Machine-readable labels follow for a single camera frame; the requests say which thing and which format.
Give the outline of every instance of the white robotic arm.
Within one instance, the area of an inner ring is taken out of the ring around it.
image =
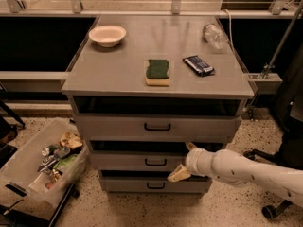
[[[251,182],[303,207],[303,171],[254,162],[227,149],[209,152],[186,144],[189,154],[185,165],[179,165],[168,176],[169,181],[177,182],[192,174],[234,186]]]

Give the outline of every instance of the cabinet top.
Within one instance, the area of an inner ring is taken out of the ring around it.
[[[88,39],[62,88],[67,95],[251,98],[253,90],[228,46],[213,49],[203,28],[213,16],[101,15],[97,26],[116,25],[127,35],[113,48]],[[216,70],[199,77],[183,58],[198,55]],[[149,59],[169,61],[169,87],[145,82]]]

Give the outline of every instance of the gray cabinet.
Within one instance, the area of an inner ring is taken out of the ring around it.
[[[205,193],[207,177],[170,183],[188,153],[185,142],[216,151],[231,142],[253,91],[230,48],[202,39],[214,17],[102,15],[127,37],[114,48],[88,41],[62,91],[73,107],[101,187],[109,192]],[[216,75],[196,76],[182,61],[199,55]],[[169,61],[169,87],[145,83],[146,61]]]

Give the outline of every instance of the drawer handle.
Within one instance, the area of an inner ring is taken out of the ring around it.
[[[144,124],[144,129],[146,131],[170,131],[170,124],[166,128],[150,128],[147,123]]]
[[[146,166],[165,166],[167,164],[167,159],[164,159],[164,163],[162,164],[151,164],[149,163],[149,160],[145,158],[145,165]]]
[[[159,185],[159,186],[151,186],[150,183],[146,183],[146,186],[147,186],[149,189],[161,190],[161,189],[164,189],[164,188],[165,188],[165,183],[162,183],[162,185]]]

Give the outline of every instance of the terrazzo floor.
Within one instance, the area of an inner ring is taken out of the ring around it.
[[[281,142],[282,131],[269,114],[255,114],[256,121],[245,116],[228,149],[243,153],[251,148],[276,152]],[[20,131],[11,142],[21,148],[51,117],[23,117],[27,128]],[[277,207],[282,199],[266,189],[248,183],[244,188],[235,188],[214,182],[208,193],[187,194],[114,194],[102,191],[98,173],[88,164],[77,183],[80,196],[71,198],[65,206],[56,226],[86,227],[223,227],[223,226],[303,226],[302,208],[292,205],[279,217],[268,220],[261,208],[272,204]],[[0,204],[11,206],[23,199],[14,209],[34,216],[49,219],[53,207],[31,197],[19,197],[4,187],[0,181]]]

